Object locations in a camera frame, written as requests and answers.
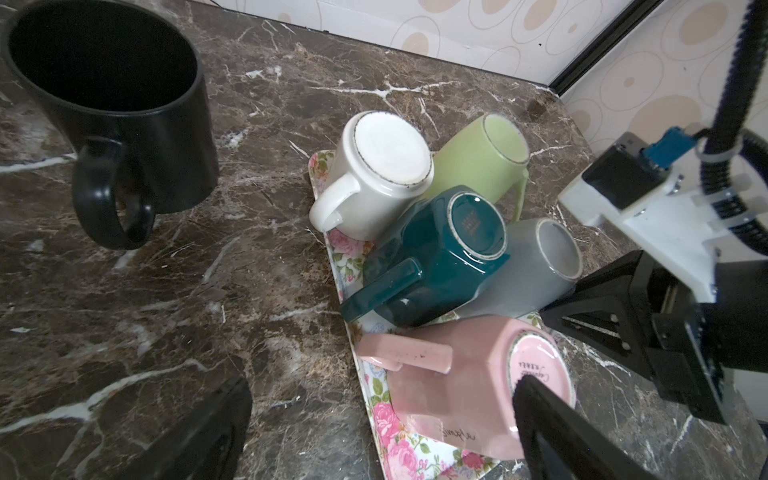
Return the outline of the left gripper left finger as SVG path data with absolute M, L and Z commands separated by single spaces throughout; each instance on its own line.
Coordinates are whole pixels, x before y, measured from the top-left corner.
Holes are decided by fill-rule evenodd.
M 243 377 L 231 378 L 115 475 L 117 479 L 232 479 L 252 411 Z

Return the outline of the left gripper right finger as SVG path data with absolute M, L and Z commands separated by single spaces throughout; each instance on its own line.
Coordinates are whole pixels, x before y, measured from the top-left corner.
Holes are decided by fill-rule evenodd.
M 538 378 L 516 384 L 513 407 L 533 479 L 652 479 Z

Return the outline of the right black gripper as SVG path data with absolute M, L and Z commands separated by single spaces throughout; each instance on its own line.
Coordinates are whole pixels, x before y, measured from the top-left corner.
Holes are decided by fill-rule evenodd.
M 716 299 L 691 289 L 649 253 L 632 251 L 541 309 L 544 325 L 652 381 L 692 416 L 735 417 L 734 373 L 767 370 L 767 263 L 718 263 Z

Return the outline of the grey ceramic mug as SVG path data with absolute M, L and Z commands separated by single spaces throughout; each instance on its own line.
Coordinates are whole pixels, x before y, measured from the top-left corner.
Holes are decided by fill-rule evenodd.
M 509 224 L 510 258 L 471 301 L 460 318 L 499 315 L 522 319 L 573 292 L 583 271 L 582 255 L 569 231 L 549 218 Z

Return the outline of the black ceramic mug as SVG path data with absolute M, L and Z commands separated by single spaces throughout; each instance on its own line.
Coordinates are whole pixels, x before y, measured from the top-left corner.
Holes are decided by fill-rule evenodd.
M 215 189 L 203 64 L 163 17 L 123 1 L 34 1 L 5 23 L 1 55 L 72 147 L 73 206 L 97 244 L 137 249 L 157 215 Z

